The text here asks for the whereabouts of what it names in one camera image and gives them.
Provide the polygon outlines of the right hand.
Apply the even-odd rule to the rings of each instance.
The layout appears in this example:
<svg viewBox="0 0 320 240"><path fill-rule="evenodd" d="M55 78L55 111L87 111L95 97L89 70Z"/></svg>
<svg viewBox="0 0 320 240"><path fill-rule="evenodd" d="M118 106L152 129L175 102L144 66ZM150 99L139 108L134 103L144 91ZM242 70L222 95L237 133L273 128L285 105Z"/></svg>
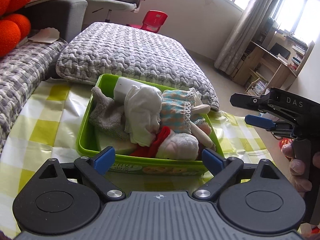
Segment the right hand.
<svg viewBox="0 0 320 240"><path fill-rule="evenodd" d="M289 181L300 195L303 196L304 193L312 189L312 183L302 177L305 172L305 164L301 160L295 159L291 144L283 145L281 152L285 157L291 159L289 163L289 173L291 174Z"/></svg>

